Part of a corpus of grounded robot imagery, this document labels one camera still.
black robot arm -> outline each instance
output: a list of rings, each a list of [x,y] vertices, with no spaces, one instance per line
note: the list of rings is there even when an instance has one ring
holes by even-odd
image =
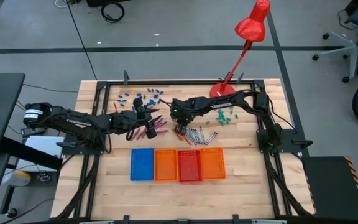
[[[253,96],[253,106],[246,102],[245,98]],[[247,113],[262,119],[267,130],[266,142],[272,147],[281,145],[282,128],[275,124],[269,110],[269,96],[257,91],[237,91],[231,95],[217,98],[196,97],[182,101],[173,99],[170,105],[170,116],[178,123],[175,131],[179,134],[186,132],[187,125],[197,116],[203,116],[211,110],[239,106]]]
[[[23,122],[28,128],[53,128],[58,131],[74,135],[86,144],[98,142],[100,134],[127,133],[130,140],[135,128],[146,126],[147,137],[156,137],[152,113],[157,109],[142,106],[140,98],[134,99],[135,111],[121,111],[97,116],[80,113],[49,103],[26,104]]]

gray floor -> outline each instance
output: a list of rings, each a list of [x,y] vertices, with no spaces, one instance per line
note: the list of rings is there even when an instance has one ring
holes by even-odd
[[[0,49],[80,48],[68,9],[53,0],[5,0],[0,9]],[[86,47],[155,47],[198,45],[242,45],[234,26],[251,11],[254,0],[130,0],[126,15],[117,24],[106,23],[86,1],[72,10]],[[333,30],[352,37],[337,23],[343,0],[271,0],[272,16],[282,46],[337,45],[321,35]],[[267,23],[265,41],[272,46]],[[105,52],[90,53],[100,79],[117,79],[126,69],[131,78],[223,77],[238,58],[239,51]],[[284,52],[285,65],[295,95],[306,137],[314,141],[312,156],[350,156],[358,172],[358,121],[351,100],[358,77],[348,84],[341,78],[349,64],[342,57],[311,60],[315,52]],[[77,90],[81,80],[91,80],[84,53],[0,54],[0,72],[23,72],[25,83],[57,90]],[[244,78],[281,78],[274,51],[250,51],[238,73]],[[24,87],[22,103],[47,101],[73,108],[76,94],[54,93]],[[23,128],[23,111],[16,108],[10,125]],[[6,136],[20,141],[11,130]],[[54,196],[54,187],[19,188],[12,205],[23,212]],[[12,223],[48,218],[51,202]],[[6,220],[0,215],[0,222]]]

blue tray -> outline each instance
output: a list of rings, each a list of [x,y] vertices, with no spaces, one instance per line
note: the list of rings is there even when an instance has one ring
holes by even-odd
[[[131,181],[154,180],[154,149],[133,149]]]

red desk lamp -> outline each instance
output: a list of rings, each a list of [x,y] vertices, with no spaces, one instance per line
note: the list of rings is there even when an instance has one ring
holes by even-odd
[[[255,3],[254,9],[252,10],[248,18],[243,19],[236,28],[235,32],[246,40],[244,44],[244,50],[241,56],[231,72],[226,76],[223,83],[218,83],[212,86],[209,93],[211,98],[232,94],[235,92],[234,88],[228,85],[229,81],[233,77],[234,71],[240,64],[242,58],[246,52],[250,49],[253,42],[261,42],[265,39],[265,26],[264,20],[270,9],[270,3],[268,0],[258,0]]]

wooden table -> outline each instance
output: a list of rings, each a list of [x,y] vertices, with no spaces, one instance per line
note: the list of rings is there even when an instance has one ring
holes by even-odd
[[[274,103],[275,112],[287,120],[290,119],[287,102],[279,79],[264,80],[266,92]],[[96,81],[82,81],[76,102],[76,111],[91,113],[93,106]],[[113,86],[109,94],[107,113],[115,111],[113,102],[118,110],[131,110],[132,99],[136,93],[152,96],[148,88],[163,90],[161,98],[171,101],[173,97],[181,100],[196,96],[208,96],[209,85],[159,85],[159,86]],[[234,85],[237,90],[249,88],[249,85]],[[117,103],[118,95],[126,96],[128,102],[124,107]],[[195,184],[179,182],[131,182],[129,179],[131,166],[131,149],[140,147],[197,149],[180,141],[171,130],[175,123],[169,117],[169,107],[163,103],[155,108],[160,111],[153,113],[154,117],[163,115],[168,123],[163,129],[167,133],[159,134],[156,138],[143,138],[138,141],[126,141],[125,135],[111,135],[112,153],[103,154],[99,162],[98,177],[93,202],[92,220],[122,220],[124,215],[130,215],[131,220],[168,220],[168,219],[231,219],[232,214],[240,218],[273,218],[272,203],[267,182],[264,157],[259,152],[255,130],[256,117],[247,114],[241,108],[234,108],[229,116],[229,108],[224,109],[226,117],[232,118],[232,123],[221,126],[216,121],[218,113],[211,111],[203,117],[197,117],[189,124],[191,128],[203,127],[204,135],[209,136],[213,131],[219,134],[208,146],[224,148],[226,165],[226,180],[204,181]],[[283,128],[289,128],[280,118],[276,122]],[[281,154],[283,171],[288,188],[304,208],[314,213],[313,204],[306,182],[303,166],[299,158],[292,154]],[[58,215],[70,201],[78,188],[83,156],[75,156],[67,162],[60,173],[55,201],[51,217]],[[282,195],[276,186],[281,214],[285,213]],[[83,197],[81,215],[85,214],[86,199]]]

